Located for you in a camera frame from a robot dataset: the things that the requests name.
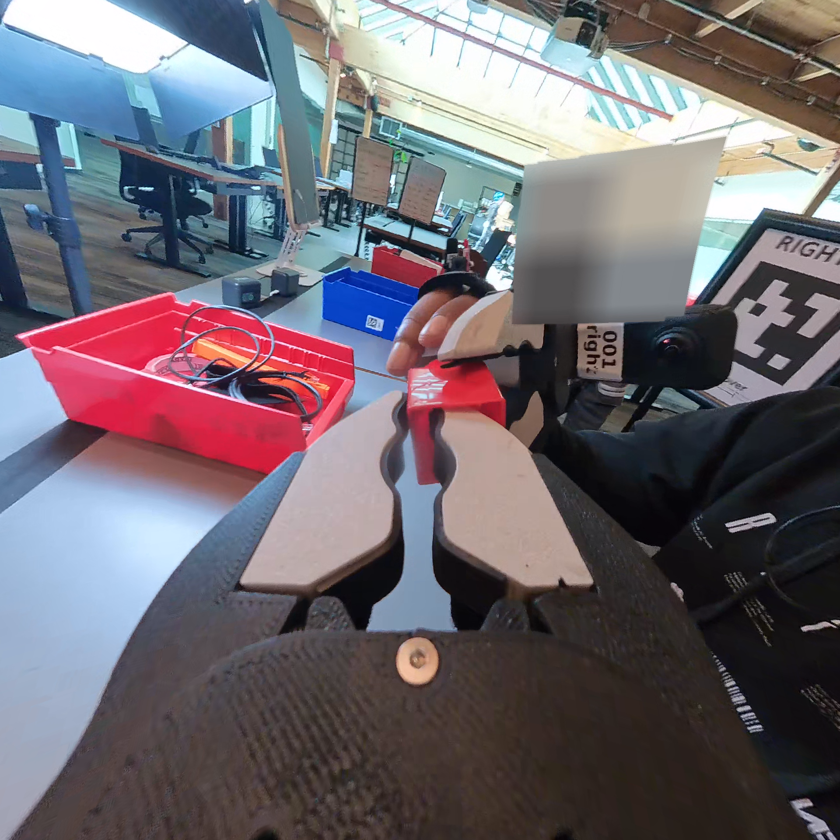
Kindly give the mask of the ceiling projector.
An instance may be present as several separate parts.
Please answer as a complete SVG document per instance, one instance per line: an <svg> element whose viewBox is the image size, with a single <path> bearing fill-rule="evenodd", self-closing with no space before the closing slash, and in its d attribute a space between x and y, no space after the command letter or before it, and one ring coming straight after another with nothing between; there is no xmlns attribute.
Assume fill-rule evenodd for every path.
<svg viewBox="0 0 840 840"><path fill-rule="evenodd" d="M608 14L596 2L562 2L540 51L547 65L570 77L582 77L602 58L608 38Z"/></svg>

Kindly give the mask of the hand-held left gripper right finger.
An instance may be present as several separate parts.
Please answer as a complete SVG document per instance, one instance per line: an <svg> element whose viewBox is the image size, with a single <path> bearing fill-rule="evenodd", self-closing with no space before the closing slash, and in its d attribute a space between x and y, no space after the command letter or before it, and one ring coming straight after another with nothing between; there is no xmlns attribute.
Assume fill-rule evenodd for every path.
<svg viewBox="0 0 840 840"><path fill-rule="evenodd" d="M592 573L526 446L478 412L434 430L434 564L458 601L587 592Z"/></svg>

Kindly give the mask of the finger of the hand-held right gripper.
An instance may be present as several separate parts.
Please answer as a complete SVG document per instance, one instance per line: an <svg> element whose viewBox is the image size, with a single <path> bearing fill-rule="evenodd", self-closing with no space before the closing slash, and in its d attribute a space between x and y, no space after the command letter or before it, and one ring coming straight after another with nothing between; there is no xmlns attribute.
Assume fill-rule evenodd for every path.
<svg viewBox="0 0 840 840"><path fill-rule="evenodd" d="M519 419L511 422L511 435L526 449L531 450L541 435L544 426L545 409L538 392L531 394L527 407Z"/></svg>
<svg viewBox="0 0 840 840"><path fill-rule="evenodd" d="M545 344L545 326L514 322L514 300L512 290L479 299L447 331L437 349L437 361L461 364L539 353Z"/></svg>

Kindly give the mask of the red storage bin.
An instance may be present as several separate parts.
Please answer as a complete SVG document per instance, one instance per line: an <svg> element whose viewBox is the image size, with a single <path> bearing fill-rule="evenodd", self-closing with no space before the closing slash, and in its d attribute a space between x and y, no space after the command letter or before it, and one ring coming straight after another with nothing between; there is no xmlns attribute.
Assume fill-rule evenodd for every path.
<svg viewBox="0 0 840 840"><path fill-rule="evenodd" d="M377 245L372 250L371 273L378 277L419 289L444 270L441 263L393 245Z"/></svg>
<svg viewBox="0 0 840 840"><path fill-rule="evenodd" d="M350 346L252 312L163 294L22 332L69 420L269 473L343 415L355 383ZM187 354L199 339L233 345L252 361L222 375L208 365L186 383L143 372L154 357ZM258 360L287 361L330 385L303 400L283 385L249 384Z"/></svg>

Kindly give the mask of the blue storage bin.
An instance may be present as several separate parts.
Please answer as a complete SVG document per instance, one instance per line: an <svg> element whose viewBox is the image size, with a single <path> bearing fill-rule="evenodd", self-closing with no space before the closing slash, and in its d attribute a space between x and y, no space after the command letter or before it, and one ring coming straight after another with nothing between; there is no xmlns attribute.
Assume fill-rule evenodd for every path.
<svg viewBox="0 0 840 840"><path fill-rule="evenodd" d="M322 319L388 342L394 340L418 289L348 266L322 277Z"/></svg>

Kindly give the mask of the grey board on stand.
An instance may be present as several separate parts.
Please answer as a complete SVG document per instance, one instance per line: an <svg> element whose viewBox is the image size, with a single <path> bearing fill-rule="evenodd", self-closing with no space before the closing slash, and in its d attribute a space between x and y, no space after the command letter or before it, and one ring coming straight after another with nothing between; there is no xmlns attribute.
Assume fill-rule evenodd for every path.
<svg viewBox="0 0 840 840"><path fill-rule="evenodd" d="M287 231L275 269L291 271L298 269L298 251L307 233L321 223L319 190L291 34L269 2L258 1L255 7L251 14L253 27L280 116L277 142Z"/></svg>

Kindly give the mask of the person's right hand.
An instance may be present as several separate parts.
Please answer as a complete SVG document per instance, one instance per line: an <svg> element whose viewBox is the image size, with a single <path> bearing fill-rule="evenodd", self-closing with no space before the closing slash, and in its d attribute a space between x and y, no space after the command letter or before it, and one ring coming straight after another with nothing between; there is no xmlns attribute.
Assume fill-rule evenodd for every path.
<svg viewBox="0 0 840 840"><path fill-rule="evenodd" d="M434 290L412 306L395 334L385 365L387 374L404 377L435 355L455 321L478 300L453 290Z"/></svg>

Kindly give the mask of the studio light panel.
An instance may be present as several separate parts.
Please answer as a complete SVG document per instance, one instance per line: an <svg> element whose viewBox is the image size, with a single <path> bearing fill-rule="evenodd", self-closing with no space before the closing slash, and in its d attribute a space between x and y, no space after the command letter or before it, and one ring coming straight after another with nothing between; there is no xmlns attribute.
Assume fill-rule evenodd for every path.
<svg viewBox="0 0 840 840"><path fill-rule="evenodd" d="M134 82L173 139L271 98L255 2L2 2L2 107L141 137Z"/></svg>

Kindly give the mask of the orange box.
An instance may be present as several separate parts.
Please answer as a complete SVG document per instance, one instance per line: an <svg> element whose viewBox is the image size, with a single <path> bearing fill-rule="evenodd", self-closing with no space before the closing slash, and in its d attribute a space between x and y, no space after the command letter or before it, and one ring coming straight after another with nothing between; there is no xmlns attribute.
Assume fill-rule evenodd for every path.
<svg viewBox="0 0 840 840"><path fill-rule="evenodd" d="M207 374L223 375L239 368L245 368L252 360L238 352L233 345L216 343L209 339L198 339L189 348L190 362L195 370L208 365ZM249 384L283 385L297 393L305 401L313 401L318 393L326 400L330 385L319 374L287 361L258 360L244 371Z"/></svg>

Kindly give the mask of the black office chair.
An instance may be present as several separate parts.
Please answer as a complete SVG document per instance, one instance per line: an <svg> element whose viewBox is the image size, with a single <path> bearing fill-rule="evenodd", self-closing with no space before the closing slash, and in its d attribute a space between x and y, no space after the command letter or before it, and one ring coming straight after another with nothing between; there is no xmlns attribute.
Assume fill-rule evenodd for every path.
<svg viewBox="0 0 840 840"><path fill-rule="evenodd" d="M196 253L201 266L206 264L206 255L214 252L211 242L196 236L188 224L193 217L206 228L206 219L213 211L211 204L199 197L196 179L126 151L121 150L119 158L122 199L145 214L153 213L161 218L158 225L127 228L121 239L130 242L133 235L152 235L136 254L138 259L208 277L205 271L189 267L181 260L181 244Z"/></svg>

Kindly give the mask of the framed marker sign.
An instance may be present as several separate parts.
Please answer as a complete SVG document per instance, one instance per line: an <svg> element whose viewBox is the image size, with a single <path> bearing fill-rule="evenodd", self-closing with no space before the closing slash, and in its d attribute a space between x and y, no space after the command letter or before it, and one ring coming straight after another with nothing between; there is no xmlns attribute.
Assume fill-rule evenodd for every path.
<svg viewBox="0 0 840 840"><path fill-rule="evenodd" d="M839 382L839 225L764 209L699 294L731 308L738 333L730 373L703 408Z"/></svg>

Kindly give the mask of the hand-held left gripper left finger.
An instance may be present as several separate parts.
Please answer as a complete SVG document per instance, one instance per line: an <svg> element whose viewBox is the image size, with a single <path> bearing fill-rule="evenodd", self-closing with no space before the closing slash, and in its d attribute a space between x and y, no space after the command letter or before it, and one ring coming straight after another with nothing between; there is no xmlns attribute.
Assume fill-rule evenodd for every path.
<svg viewBox="0 0 840 840"><path fill-rule="evenodd" d="M306 451L239 579L243 590L312 599L396 545L405 400L384 394Z"/></svg>

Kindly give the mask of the black light stand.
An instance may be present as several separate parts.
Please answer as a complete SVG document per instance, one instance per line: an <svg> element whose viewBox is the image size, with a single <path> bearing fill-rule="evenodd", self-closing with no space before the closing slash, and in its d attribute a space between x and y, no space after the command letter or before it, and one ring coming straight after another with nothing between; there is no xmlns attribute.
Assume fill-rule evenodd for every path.
<svg viewBox="0 0 840 840"><path fill-rule="evenodd" d="M72 311L74 315L82 316L93 311L91 285L81 249L81 233L72 211L64 160L60 152L57 134L59 122L35 113L30 113L29 117L35 129L51 207L47 227L58 245Z"/></svg>

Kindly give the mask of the red box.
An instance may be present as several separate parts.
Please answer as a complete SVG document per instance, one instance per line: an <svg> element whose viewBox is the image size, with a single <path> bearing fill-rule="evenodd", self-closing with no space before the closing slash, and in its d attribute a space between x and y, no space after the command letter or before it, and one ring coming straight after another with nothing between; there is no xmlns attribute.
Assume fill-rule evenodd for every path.
<svg viewBox="0 0 840 840"><path fill-rule="evenodd" d="M413 443L416 480L438 483L434 473L432 414L478 412L505 426L507 406L493 374L483 361L445 367L439 360L407 374L406 417Z"/></svg>

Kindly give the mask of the wooden office desk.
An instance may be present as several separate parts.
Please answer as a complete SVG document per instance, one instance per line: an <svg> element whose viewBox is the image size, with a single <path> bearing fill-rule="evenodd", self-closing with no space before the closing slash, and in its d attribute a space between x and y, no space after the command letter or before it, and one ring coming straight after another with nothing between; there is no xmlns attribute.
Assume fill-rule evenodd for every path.
<svg viewBox="0 0 840 840"><path fill-rule="evenodd" d="M271 191L275 192L275 197L282 197L284 182L279 169L258 166L255 171L258 171L259 175L247 177L247 172L250 172L248 167L236 168L231 164L200 162L189 157L150 150L131 141L101 139L100 142L133 157L162 165L167 171L177 172L178 175L191 175L200 182L213 184L216 195L227 198L227 243L217 239L215 245L250 259L268 259L268 254L252 248L248 243L249 216L246 199L266 196Z"/></svg>

